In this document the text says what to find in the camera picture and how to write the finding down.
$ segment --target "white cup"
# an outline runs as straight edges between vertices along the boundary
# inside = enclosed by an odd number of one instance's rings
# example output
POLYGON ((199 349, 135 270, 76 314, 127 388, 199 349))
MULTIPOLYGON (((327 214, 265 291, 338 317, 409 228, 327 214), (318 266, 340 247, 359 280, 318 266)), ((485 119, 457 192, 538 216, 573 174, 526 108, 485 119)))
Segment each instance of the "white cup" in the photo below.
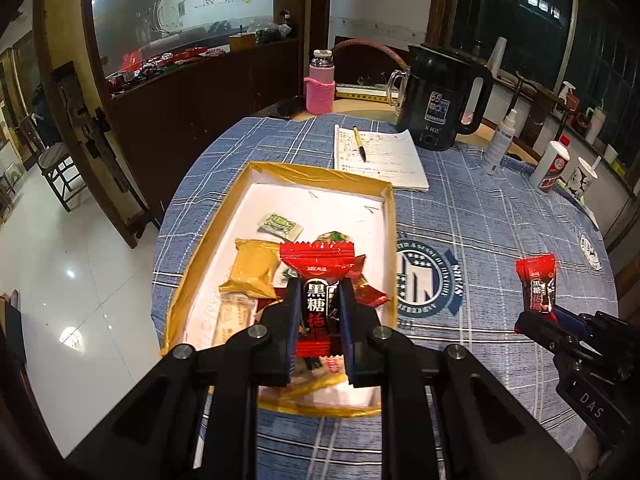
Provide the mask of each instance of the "white cup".
POLYGON ((507 46, 507 40, 503 37, 498 38, 495 41, 494 51, 489 56, 489 61, 486 62, 486 67, 491 71, 491 75, 498 77, 500 71, 500 65, 502 64, 502 56, 504 56, 504 49, 507 46))
POLYGON ((591 110, 593 114, 591 115, 591 123, 589 124, 587 132, 584 134, 584 138, 587 140, 589 144, 593 144, 594 141, 596 140, 596 137, 600 133, 600 130, 602 129, 602 125, 604 124, 604 121, 607 119, 607 116, 604 114, 604 112, 600 108, 596 108, 596 109, 587 108, 587 113, 589 113, 589 110, 591 110))
POLYGON ((607 149, 604 150, 604 156, 602 158, 606 160, 609 164, 613 164, 613 161, 616 160, 617 156, 618 156, 618 152, 613 148, 613 146, 611 146, 610 144, 607 144, 607 149))
POLYGON ((580 197, 589 189, 589 186, 597 177, 598 175, 591 169, 591 165, 579 156, 578 165, 566 183, 566 190, 576 200, 580 200, 580 197))

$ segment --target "blue plaid tablecloth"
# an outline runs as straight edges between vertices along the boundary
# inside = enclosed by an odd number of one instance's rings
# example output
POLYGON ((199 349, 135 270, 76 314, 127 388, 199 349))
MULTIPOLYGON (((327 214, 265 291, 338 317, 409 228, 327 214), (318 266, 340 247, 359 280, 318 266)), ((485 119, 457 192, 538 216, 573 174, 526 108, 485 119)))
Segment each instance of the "blue plaid tablecloth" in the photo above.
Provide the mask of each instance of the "blue plaid tablecloth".
MULTIPOLYGON (((207 224, 235 177, 250 160, 332 168, 334 124, 392 132, 393 126, 338 114, 303 122, 245 118, 198 158, 169 204, 156 248, 152 319, 164 333, 171 296, 207 224)), ((542 196, 527 179, 531 167, 505 157, 494 177, 480 167, 482 149, 456 144, 446 152, 418 148, 428 192, 396 190, 399 237, 452 254, 462 270, 457 309, 425 317, 399 311, 401 331, 432 348, 458 342, 473 354, 567 450, 584 427, 556 394, 550 352, 513 333, 522 310, 514 261, 555 253, 556 302, 569 310, 616 316, 613 275, 600 232, 577 204, 558 190, 542 196), (591 242, 602 263, 595 270, 580 248, 591 242)), ((380 418, 306 418, 261 411, 261 479, 380 478, 380 418)))

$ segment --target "white tiled floor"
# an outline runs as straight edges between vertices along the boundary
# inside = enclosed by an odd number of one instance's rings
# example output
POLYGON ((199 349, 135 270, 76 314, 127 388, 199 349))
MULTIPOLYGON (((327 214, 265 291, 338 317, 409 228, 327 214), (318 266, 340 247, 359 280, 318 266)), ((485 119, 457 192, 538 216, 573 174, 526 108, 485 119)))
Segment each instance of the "white tiled floor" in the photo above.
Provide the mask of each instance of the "white tiled floor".
POLYGON ((20 291, 28 375, 65 456, 159 359, 150 318, 158 231, 148 225, 131 250, 89 190, 74 200, 65 212, 32 168, 0 226, 0 290, 20 291))

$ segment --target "phone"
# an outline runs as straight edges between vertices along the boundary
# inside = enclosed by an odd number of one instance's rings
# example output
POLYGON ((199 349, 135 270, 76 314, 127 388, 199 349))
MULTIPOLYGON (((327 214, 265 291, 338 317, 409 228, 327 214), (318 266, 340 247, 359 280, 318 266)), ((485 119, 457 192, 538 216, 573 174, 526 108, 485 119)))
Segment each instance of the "phone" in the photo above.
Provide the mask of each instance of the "phone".
POLYGON ((306 110, 306 98, 302 95, 289 97, 277 102, 273 106, 274 110, 269 112, 269 117, 289 120, 293 116, 306 110))

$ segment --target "tablecloth logo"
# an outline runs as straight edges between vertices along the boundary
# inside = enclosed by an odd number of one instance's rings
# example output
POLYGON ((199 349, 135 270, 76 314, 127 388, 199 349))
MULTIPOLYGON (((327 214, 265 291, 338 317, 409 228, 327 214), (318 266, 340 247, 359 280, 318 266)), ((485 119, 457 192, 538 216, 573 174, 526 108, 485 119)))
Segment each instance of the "tablecloth logo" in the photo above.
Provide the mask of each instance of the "tablecloth logo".
POLYGON ((454 316, 463 297, 462 267, 450 250, 444 256, 432 247, 400 238, 396 243, 399 313, 428 317, 447 308, 454 316))
POLYGON ((591 242, 585 235, 580 235, 580 248, 582 252, 587 257, 587 261, 590 266, 596 270, 602 270, 602 264, 600 263, 600 258, 598 257, 598 253, 596 249, 593 248, 591 242))

